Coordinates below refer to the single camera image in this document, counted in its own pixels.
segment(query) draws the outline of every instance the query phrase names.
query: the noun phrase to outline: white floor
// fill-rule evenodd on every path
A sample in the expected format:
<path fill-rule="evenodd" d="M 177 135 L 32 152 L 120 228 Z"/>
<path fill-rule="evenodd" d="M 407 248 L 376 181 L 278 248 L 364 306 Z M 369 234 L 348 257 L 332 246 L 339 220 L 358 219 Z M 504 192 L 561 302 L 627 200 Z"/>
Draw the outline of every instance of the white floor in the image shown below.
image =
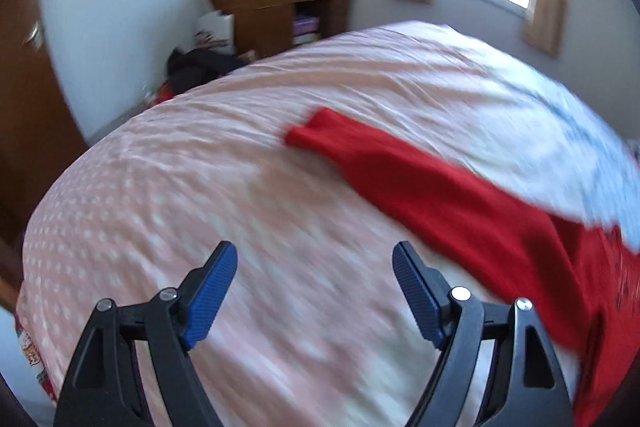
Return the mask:
<path fill-rule="evenodd" d="M 14 317 L 4 308 L 0 308 L 0 373 L 40 427 L 53 425 L 55 407 L 24 358 L 15 334 Z"/>

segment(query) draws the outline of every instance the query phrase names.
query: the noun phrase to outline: red fabric on floor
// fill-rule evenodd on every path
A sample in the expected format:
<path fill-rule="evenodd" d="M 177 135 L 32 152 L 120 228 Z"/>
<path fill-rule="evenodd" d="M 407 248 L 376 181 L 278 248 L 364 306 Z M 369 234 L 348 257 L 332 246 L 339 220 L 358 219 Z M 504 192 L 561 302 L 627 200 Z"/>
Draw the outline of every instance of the red fabric on floor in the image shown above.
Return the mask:
<path fill-rule="evenodd" d="M 640 348 L 640 258 L 620 229 L 587 229 L 328 108 L 286 135 L 332 160 L 366 200 L 500 299 L 530 298 L 550 336 L 583 359 L 577 427 L 603 411 Z"/>

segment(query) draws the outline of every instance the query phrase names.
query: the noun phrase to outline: metal screw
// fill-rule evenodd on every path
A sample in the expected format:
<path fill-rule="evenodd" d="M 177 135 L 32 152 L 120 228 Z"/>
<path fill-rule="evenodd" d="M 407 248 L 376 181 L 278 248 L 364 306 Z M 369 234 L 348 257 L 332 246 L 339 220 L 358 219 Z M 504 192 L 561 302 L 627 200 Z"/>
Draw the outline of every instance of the metal screw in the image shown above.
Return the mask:
<path fill-rule="evenodd" d="M 464 286 L 456 286 L 453 288 L 451 295 L 456 301 L 468 301 L 471 298 L 471 292 Z"/>
<path fill-rule="evenodd" d="M 161 301 L 172 301 L 178 296 L 178 290 L 175 288 L 165 288 L 160 292 Z"/>
<path fill-rule="evenodd" d="M 95 309 L 99 312 L 105 312 L 110 310 L 113 307 L 113 302 L 111 299 L 100 299 L 98 303 L 95 305 Z"/>
<path fill-rule="evenodd" d="M 533 309 L 533 303 L 529 299 L 525 299 L 524 297 L 516 300 L 516 306 L 524 312 L 528 312 Z"/>

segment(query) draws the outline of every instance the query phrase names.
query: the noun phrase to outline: polka dot fabric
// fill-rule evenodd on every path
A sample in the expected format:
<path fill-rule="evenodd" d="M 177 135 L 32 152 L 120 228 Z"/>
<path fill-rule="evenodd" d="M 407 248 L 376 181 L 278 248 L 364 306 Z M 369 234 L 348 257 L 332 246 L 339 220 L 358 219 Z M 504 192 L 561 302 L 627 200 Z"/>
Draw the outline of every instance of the polka dot fabric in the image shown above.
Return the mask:
<path fill-rule="evenodd" d="M 552 110 L 559 101 L 575 108 L 572 121 Z M 226 239 L 238 247 L 238 273 L 191 352 L 225 425 L 404 425 L 436 352 L 396 283 L 393 246 L 413 241 L 450 284 L 491 296 L 331 165 L 284 148 L 285 129 L 318 105 L 558 213 L 620 218 L 626 238 L 638 237 L 625 221 L 638 215 L 637 169 L 630 174 L 620 141 L 563 88 L 450 28 L 346 34 L 146 111 L 53 185 L 28 226 L 17 313 L 56 393 L 100 298 L 146 301 Z M 615 185 L 598 181 L 603 162 L 618 166 Z M 559 354 L 573 390 L 579 360 Z M 462 426 L 474 422 L 489 356 L 481 354 Z M 158 389 L 147 394 L 156 425 L 168 425 Z"/>

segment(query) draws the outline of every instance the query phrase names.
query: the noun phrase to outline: blue gripper pad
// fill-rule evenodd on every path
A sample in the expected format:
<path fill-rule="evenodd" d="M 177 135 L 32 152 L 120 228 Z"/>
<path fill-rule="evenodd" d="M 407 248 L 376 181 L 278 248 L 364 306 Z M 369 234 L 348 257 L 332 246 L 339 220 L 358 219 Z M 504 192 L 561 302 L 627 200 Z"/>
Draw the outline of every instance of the blue gripper pad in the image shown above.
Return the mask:
<path fill-rule="evenodd" d="M 440 307 L 436 298 L 431 294 L 427 283 L 420 275 L 418 267 L 415 266 L 414 261 L 403 245 L 407 245 L 407 243 L 399 243 L 394 248 L 392 257 L 394 273 L 404 298 L 414 314 L 415 322 L 422 337 L 431 341 L 437 348 L 447 338 L 447 333 L 442 324 Z"/>
<path fill-rule="evenodd" d="M 186 312 L 186 327 L 180 337 L 187 349 L 207 338 L 236 269 L 238 251 L 233 244 L 223 241 L 205 266 L 189 272 L 180 285 L 178 293 Z"/>

